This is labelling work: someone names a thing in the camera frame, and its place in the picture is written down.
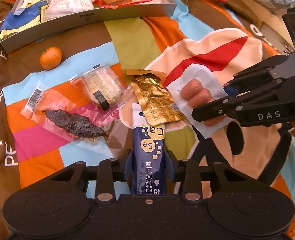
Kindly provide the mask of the gold foil pouch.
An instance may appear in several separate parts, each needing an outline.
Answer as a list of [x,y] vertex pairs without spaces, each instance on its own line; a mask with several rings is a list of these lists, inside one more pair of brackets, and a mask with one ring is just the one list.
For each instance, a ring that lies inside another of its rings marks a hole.
[[158,126],[184,119],[172,95],[164,87],[165,73],[149,69],[127,69],[132,88],[146,121]]

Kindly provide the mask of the white translucent snack bag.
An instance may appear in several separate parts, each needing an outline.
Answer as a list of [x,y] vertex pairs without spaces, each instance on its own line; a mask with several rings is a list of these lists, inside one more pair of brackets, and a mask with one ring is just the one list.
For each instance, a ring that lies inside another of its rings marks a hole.
[[45,21],[70,14],[94,9],[91,0],[45,0],[49,7],[45,12]]

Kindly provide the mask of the wooden bed frame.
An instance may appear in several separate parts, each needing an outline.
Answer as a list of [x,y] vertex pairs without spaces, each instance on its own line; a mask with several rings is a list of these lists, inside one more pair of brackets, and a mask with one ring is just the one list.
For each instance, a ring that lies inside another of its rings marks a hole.
[[251,31],[282,54],[294,51],[294,45],[282,17],[254,0],[227,0],[227,5],[250,23]]

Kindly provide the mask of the small orange mandarin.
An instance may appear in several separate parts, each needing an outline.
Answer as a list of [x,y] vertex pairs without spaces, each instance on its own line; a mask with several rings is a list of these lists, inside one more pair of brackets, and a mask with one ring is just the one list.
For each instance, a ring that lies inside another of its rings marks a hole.
[[45,50],[39,58],[39,63],[44,70],[52,70],[62,61],[62,51],[57,47]]

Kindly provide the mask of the yellow snack bar packet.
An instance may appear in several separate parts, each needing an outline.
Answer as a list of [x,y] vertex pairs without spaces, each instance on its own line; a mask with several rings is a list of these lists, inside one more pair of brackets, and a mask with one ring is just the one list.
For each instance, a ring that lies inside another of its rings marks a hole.
[[44,15],[45,15],[45,12],[47,11],[48,7],[49,7],[48,4],[40,7],[40,22],[41,23],[43,23],[45,21]]

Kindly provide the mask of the red dried meat snack packet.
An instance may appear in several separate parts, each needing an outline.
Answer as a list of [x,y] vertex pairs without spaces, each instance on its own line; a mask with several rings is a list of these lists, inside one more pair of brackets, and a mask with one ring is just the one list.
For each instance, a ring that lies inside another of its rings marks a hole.
[[92,4],[94,7],[100,7],[105,9],[117,9],[121,7],[127,7],[152,1],[159,0],[92,0]]

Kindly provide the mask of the packaged sausages white wrapper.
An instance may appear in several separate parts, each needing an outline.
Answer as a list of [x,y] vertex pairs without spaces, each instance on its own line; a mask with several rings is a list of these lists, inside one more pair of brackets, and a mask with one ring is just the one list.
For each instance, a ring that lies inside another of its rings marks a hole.
[[232,122],[226,116],[206,118],[203,122],[192,117],[194,108],[226,96],[221,84],[206,66],[196,63],[189,63],[186,67],[177,66],[166,77],[164,86],[179,110],[205,139]]

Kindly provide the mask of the clear packet pale crackers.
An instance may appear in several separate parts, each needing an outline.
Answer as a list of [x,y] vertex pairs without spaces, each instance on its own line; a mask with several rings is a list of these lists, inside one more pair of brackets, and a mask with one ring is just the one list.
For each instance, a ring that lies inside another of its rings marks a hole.
[[132,89],[125,88],[108,63],[97,64],[90,70],[69,79],[71,85],[80,85],[90,102],[103,111],[121,109]]

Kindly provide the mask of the grey tray with frog drawing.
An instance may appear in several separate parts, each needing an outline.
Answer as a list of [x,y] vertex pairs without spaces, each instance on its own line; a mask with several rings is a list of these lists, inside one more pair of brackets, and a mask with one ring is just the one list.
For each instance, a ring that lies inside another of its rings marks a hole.
[[110,20],[171,16],[174,0],[16,0],[0,28],[9,53],[65,30]]

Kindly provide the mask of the dark dried fish packet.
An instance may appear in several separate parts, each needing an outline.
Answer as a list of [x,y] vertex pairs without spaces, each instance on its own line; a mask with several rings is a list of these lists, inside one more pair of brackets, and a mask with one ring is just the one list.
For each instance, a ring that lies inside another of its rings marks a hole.
[[119,111],[125,104],[127,93],[122,93],[119,105],[109,104],[100,90],[95,95],[108,107],[106,111],[95,103],[77,106],[56,89],[39,81],[21,115],[48,132],[68,142],[79,142],[85,148],[105,142],[111,156],[119,158],[124,152],[128,133],[119,120]]

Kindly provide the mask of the blue calcium tablet sachet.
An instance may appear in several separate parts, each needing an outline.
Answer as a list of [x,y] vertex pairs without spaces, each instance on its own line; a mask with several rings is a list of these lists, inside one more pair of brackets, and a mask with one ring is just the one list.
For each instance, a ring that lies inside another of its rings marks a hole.
[[134,194],[166,193],[165,126],[151,126],[138,103],[132,104]]

